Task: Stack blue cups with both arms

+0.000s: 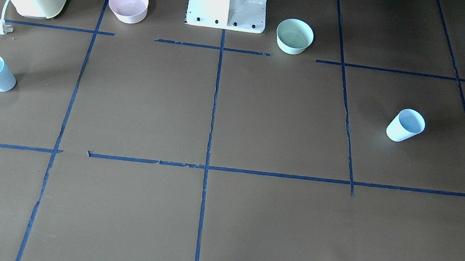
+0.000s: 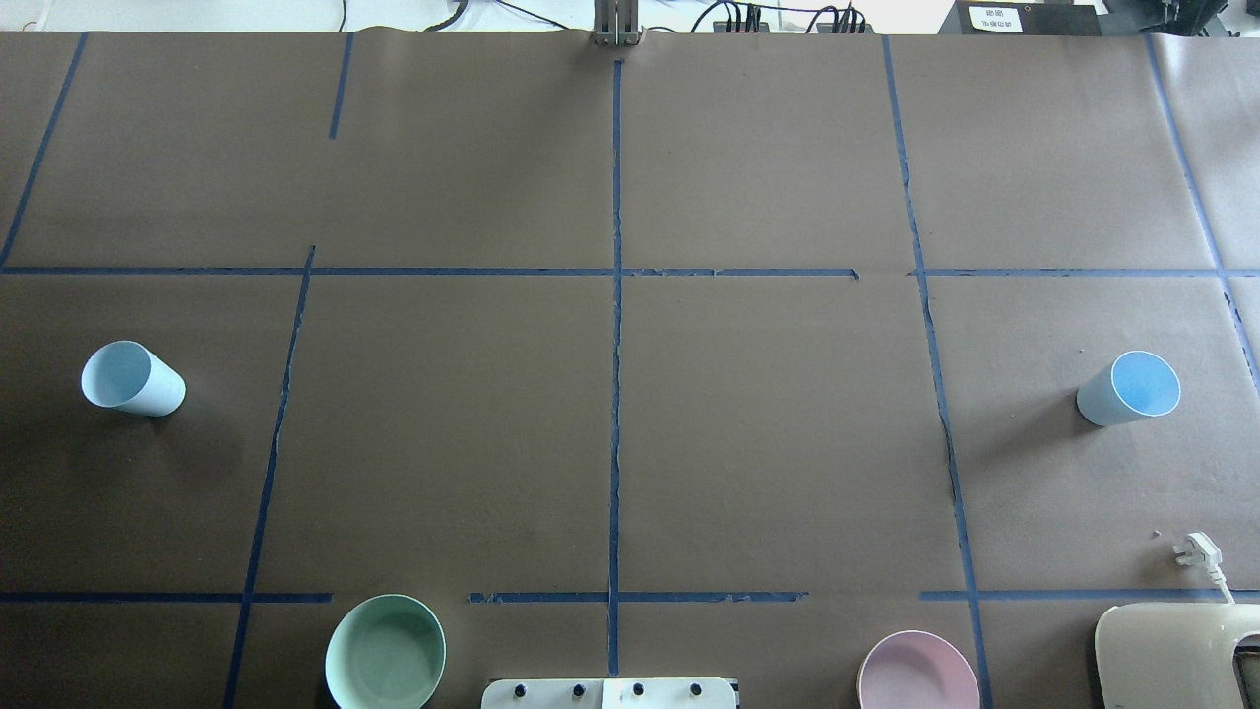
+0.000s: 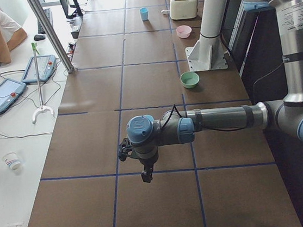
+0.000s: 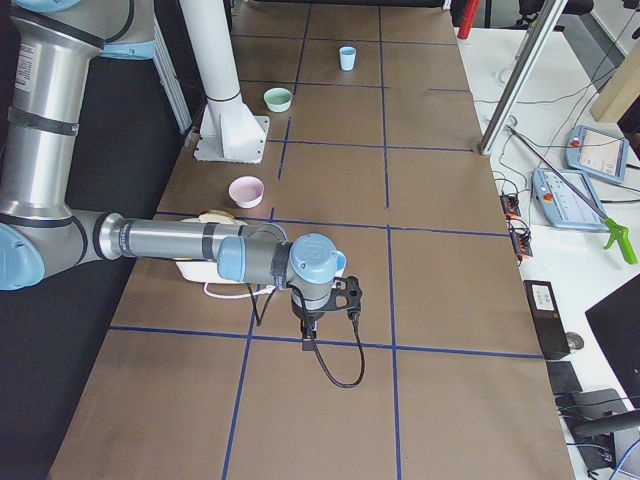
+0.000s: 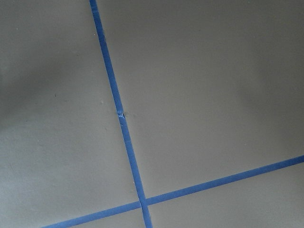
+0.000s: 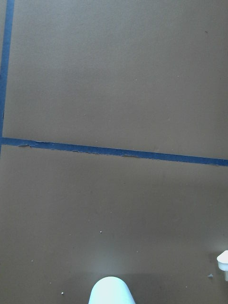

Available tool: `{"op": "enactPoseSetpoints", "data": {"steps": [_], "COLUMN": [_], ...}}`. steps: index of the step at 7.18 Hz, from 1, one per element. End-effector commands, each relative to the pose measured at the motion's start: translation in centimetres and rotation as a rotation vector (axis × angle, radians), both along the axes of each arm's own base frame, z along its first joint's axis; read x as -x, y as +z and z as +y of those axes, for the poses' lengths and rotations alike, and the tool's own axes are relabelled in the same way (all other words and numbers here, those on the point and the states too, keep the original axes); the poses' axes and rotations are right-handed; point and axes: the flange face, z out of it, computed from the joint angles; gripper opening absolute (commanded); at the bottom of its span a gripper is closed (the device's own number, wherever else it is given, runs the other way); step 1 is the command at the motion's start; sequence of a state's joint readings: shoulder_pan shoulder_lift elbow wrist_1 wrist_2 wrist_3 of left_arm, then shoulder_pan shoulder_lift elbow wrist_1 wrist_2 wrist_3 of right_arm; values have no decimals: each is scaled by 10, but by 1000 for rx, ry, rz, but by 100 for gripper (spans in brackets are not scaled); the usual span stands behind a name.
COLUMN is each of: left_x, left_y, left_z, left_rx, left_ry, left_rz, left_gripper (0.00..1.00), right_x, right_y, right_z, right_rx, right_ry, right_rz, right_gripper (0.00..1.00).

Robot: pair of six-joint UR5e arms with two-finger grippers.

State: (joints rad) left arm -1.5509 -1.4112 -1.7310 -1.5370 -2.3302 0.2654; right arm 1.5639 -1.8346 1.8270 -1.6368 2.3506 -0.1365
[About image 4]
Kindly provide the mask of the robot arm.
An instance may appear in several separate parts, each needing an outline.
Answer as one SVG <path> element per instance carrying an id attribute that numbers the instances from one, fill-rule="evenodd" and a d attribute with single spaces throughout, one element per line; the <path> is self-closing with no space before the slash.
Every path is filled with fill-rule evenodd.
<path id="1" fill-rule="evenodd" d="M 302 347 L 327 312 L 360 312 L 343 256 L 320 234 L 289 241 L 275 224 L 154 221 L 70 209 L 68 176 L 88 67 L 97 56 L 149 59 L 150 1 L 15 1 L 21 36 L 1 176 L 1 287 L 17 290 L 94 260 L 151 257 L 213 264 L 227 280 L 289 290 Z"/>

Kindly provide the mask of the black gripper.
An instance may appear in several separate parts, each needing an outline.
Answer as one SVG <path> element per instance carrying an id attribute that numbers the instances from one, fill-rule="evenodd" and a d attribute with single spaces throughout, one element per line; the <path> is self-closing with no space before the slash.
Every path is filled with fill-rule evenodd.
<path id="1" fill-rule="evenodd" d="M 293 313 L 301 321 L 301 339 L 303 349 L 316 349 L 318 321 L 325 315 L 324 312 L 310 311 L 303 306 L 303 301 L 298 290 L 291 290 L 291 308 Z"/>

